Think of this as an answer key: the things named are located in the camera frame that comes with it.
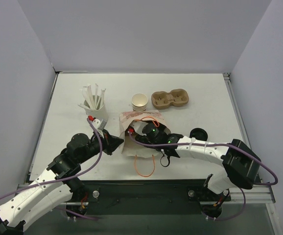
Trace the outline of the printed paper takeout bag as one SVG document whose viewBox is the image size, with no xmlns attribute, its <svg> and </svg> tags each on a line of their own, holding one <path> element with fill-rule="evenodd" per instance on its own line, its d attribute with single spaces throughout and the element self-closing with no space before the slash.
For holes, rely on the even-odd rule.
<svg viewBox="0 0 283 235">
<path fill-rule="evenodd" d="M 142 132 L 143 128 L 150 124 L 151 127 L 163 131 L 165 134 L 170 134 L 171 130 L 158 110 L 153 111 L 129 111 L 122 112 L 119 115 L 119 130 L 120 138 L 124 139 L 123 147 L 121 148 L 122 155 L 134 159 L 134 168 L 136 173 L 144 178 L 150 177 L 156 169 L 156 158 L 160 155 L 160 151 L 147 148 L 137 142 L 149 144 L 146 135 Z M 152 171 L 139 172 L 138 160 L 150 160 L 153 164 Z"/>
</svg>

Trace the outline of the stack of black lids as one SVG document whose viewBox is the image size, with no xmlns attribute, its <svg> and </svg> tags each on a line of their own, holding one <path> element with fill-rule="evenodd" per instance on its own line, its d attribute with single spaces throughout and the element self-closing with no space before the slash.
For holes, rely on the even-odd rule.
<svg viewBox="0 0 283 235">
<path fill-rule="evenodd" d="M 200 141 L 207 141 L 208 140 L 208 133 L 202 128 L 194 128 L 191 130 L 189 134 L 190 138 L 195 138 Z"/>
</svg>

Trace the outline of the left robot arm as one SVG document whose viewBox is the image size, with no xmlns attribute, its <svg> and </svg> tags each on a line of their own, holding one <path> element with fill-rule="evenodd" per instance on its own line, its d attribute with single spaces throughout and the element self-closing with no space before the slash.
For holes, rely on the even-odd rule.
<svg viewBox="0 0 283 235">
<path fill-rule="evenodd" d="M 79 133 L 53 159 L 27 189 L 0 205 L 0 235 L 22 235 L 35 221 L 57 207 L 84 195 L 84 184 L 76 177 L 81 164 L 102 153 L 112 153 L 124 142 L 107 131 L 93 135 Z"/>
</svg>

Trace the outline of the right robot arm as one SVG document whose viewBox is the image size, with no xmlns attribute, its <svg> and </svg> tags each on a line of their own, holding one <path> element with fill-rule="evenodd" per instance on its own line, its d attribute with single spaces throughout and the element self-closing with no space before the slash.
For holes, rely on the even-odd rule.
<svg viewBox="0 0 283 235">
<path fill-rule="evenodd" d="M 153 123 L 145 127 L 130 128 L 131 140 L 162 154 L 160 163 L 170 165 L 170 159 L 193 158 L 222 167 L 219 173 L 211 173 L 202 187 L 202 195 L 214 199 L 230 188 L 252 189 L 260 167 L 260 158 L 242 141 L 212 143 L 181 134 L 167 134 Z"/>
</svg>

